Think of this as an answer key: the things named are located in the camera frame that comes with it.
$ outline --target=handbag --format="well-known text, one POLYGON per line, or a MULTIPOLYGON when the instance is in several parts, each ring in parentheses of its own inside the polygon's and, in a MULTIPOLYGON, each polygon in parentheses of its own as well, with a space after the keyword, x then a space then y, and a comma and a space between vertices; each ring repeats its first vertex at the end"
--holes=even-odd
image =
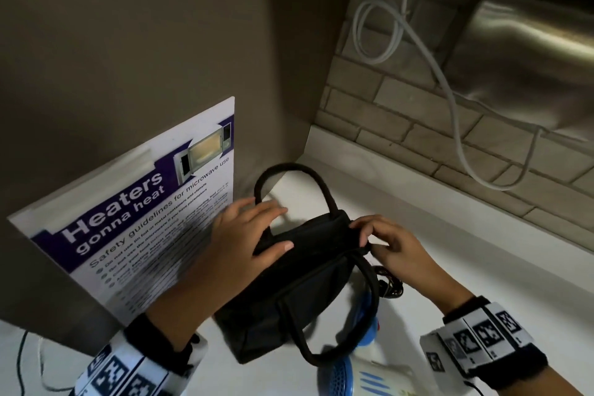
POLYGON ((256 203, 262 201, 266 180, 286 171, 310 175, 322 190, 329 213, 279 235, 272 235, 267 228, 254 254, 285 240, 293 242, 293 249, 224 305, 214 318, 240 363, 248 363, 293 340, 305 360, 314 366, 326 366, 353 352, 363 339, 377 313, 380 285, 375 270, 364 258, 370 244, 359 246, 360 230, 349 228, 351 219, 338 209, 330 190, 313 169, 297 163, 272 166, 256 182, 256 203), (342 291, 355 266, 367 282, 371 303, 337 346, 314 354, 308 348, 303 329, 342 291))

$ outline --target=sign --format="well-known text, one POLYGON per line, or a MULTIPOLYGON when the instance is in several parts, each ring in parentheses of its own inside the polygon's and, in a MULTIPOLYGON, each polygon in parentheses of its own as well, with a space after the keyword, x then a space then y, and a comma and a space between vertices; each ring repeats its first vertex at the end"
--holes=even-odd
POLYGON ((234 110, 229 98, 8 219, 127 325, 232 202, 234 110))

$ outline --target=white cord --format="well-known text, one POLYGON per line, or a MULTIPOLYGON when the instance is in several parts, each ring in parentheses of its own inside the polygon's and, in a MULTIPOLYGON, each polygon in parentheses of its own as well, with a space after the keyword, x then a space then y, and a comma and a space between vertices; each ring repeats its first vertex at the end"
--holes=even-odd
POLYGON ((536 143, 538 142, 538 138, 542 133, 542 129, 538 128, 534 133, 534 137, 532 137, 530 148, 528 149, 528 154, 526 155, 524 166, 522 167, 522 172, 520 173, 515 182, 509 185, 496 185, 494 183, 487 182, 486 180, 482 179, 479 175, 477 175, 477 173, 474 171, 474 169, 472 169, 471 165, 468 163, 468 160, 466 160, 466 156, 464 154, 464 148, 462 146, 462 136, 460 134, 460 120, 458 118, 458 107, 456 106, 456 98, 454 97, 454 93, 450 88, 446 76, 440 69, 439 64, 437 64, 437 62, 435 61, 433 54, 431 54, 429 49, 427 49, 427 46, 425 46, 425 44, 415 33, 415 31, 412 30, 412 27, 408 24, 408 22, 406 22, 405 17, 407 2, 408 0, 402 0, 400 11, 398 11, 397 7, 393 6, 385 0, 364 0, 363 2, 361 2, 357 10, 355 11, 355 15, 353 16, 352 35, 355 50, 357 51, 357 53, 361 57, 361 60, 364 63, 378 64, 390 58, 390 56, 398 48, 398 45, 402 40, 404 32, 408 33, 412 41, 419 48, 421 55, 423 55, 423 58, 429 64, 430 68, 432 69, 435 75, 435 78, 437 78, 437 81, 439 82, 440 86, 445 92, 445 98, 447 99, 450 108, 450 122, 452 134, 456 142, 456 152, 458 154, 460 162, 464 166, 464 169, 466 170, 466 172, 468 172, 468 175, 470 175, 481 185, 484 185, 487 188, 491 188, 493 190, 509 191, 511 189, 514 189, 524 180, 526 173, 530 169, 532 156, 534 155, 536 143), (392 36, 390 37, 388 47, 380 55, 373 57, 372 55, 369 55, 363 48, 361 34, 363 32, 363 26, 365 24, 365 20, 367 19, 368 14, 371 12, 371 10, 375 8, 381 8, 390 13, 390 15, 394 18, 394 27, 392 30, 392 36))
POLYGON ((45 381, 43 380, 43 370, 45 368, 45 356, 43 355, 43 337, 39 337, 39 340, 37 342, 37 362, 39 364, 39 378, 41 380, 41 386, 47 390, 47 391, 51 391, 53 393, 61 393, 63 391, 70 391, 73 390, 74 387, 73 386, 69 386, 66 388, 55 388, 51 385, 48 385, 45 383, 45 381))

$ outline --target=bag strap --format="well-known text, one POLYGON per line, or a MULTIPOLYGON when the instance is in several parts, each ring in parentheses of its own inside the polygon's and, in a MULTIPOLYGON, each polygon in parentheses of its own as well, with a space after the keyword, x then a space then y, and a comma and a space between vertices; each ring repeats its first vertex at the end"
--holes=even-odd
POLYGON ((358 252, 349 254, 348 257, 355 262, 355 265, 360 269, 363 277, 365 277, 365 280, 369 285, 369 288, 371 289, 371 305, 363 317, 361 317, 357 324, 354 325, 351 332, 349 332, 346 338, 338 343, 337 346, 333 347, 329 351, 322 352, 321 354, 313 354, 307 346, 303 331, 295 324, 295 318, 291 308, 285 303, 285 301, 279 302, 281 318, 288 328, 293 341, 299 348, 303 358, 314 366, 330 365, 338 359, 341 359, 342 357, 345 357, 353 352, 353 350, 355 350, 357 345, 369 330, 369 327, 371 326, 371 323, 377 314, 377 309, 380 303, 380 290, 375 272, 371 268, 371 265, 369 265, 369 262, 365 260, 358 252))
MULTIPOLYGON (((328 186, 326 185, 324 180, 312 168, 299 163, 281 163, 266 169, 262 173, 260 178, 258 178, 258 180, 256 181, 256 185, 254 186, 254 196, 256 197, 257 204, 262 202, 262 187, 264 186, 264 183, 266 183, 266 181, 273 175, 284 173, 286 171, 301 171, 305 174, 310 175, 322 190, 322 194, 324 195, 324 199, 326 200, 326 205, 328 205, 328 210, 330 211, 330 214, 332 216, 338 216, 338 207, 336 206, 334 197, 332 197, 332 194, 330 193, 330 190, 328 189, 328 186)), ((267 227, 266 230, 264 230, 262 237, 272 237, 270 227, 267 227)))

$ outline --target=tile wall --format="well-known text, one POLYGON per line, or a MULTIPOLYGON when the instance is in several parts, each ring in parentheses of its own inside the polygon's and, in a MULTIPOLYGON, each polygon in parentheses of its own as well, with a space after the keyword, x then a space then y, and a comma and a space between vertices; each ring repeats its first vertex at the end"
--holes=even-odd
MULTIPOLYGON (((486 189, 462 168, 451 137, 446 100, 415 46, 402 42, 388 61, 362 64, 350 32, 361 0, 351 0, 315 123, 556 235, 594 250, 594 153, 544 137, 533 169, 517 189, 486 189)), ((436 50, 468 0, 410 0, 408 19, 436 50)), ((368 17, 363 42, 383 50, 391 19, 368 17)), ((483 178, 509 183, 518 175, 531 133, 465 104, 460 126, 466 156, 483 178)))

